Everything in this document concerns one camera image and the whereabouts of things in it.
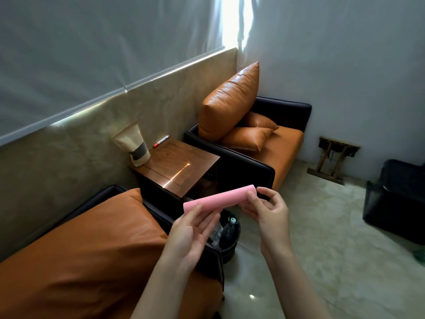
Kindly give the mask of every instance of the marker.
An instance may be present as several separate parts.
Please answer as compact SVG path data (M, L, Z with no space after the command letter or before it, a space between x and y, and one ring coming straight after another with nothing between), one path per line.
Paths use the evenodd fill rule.
M153 147L154 148L156 148L158 145L160 145L162 142L164 142L166 139L168 139L170 136L169 135L167 135L167 136L164 136L161 140L159 140L157 143L155 143L154 145L153 145Z

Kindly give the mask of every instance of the floor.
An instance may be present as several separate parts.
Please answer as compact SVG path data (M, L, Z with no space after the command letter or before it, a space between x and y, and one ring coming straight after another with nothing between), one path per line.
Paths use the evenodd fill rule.
M414 244L366 225L365 183L346 185L306 173L296 161L279 190L290 209L292 244L300 263L334 319L424 319L425 267ZM229 318L284 318L256 223L238 207L241 237L224 266Z

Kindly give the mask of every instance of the leather pillow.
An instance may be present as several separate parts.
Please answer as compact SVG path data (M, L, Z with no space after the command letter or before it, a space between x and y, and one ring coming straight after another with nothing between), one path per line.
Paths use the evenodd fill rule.
M279 128L279 126L268 117L254 112L248 112L245 114L240 124L241 126L250 128L268 128L273 131L276 131Z
M104 318L143 289L167 235L141 202L112 197L0 263L0 318Z
M260 64L246 67L212 91L202 102L198 134L216 142L226 135L251 109L258 92Z
M219 144L242 153L256 153L262 150L272 132L268 128L234 128Z

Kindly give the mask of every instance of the person's left hand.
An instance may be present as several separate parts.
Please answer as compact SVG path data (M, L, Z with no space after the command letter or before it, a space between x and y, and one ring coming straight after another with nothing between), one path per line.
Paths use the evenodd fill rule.
M222 209L202 212L198 204L174 221L161 258L173 267L190 274L201 257L208 237L220 219Z

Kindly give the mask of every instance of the pink foam roll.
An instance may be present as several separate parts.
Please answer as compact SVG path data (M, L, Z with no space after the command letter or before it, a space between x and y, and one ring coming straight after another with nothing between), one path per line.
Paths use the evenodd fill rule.
M201 211L212 211L218 208L223 209L229 206L240 204L242 202L247 202L248 191L251 191L257 195L257 190L255 190L254 185L249 185L246 187L226 191L224 193L218 193L216 195L185 202L183 204L183 210L184 213L187 213L192 210L198 203L202 204Z

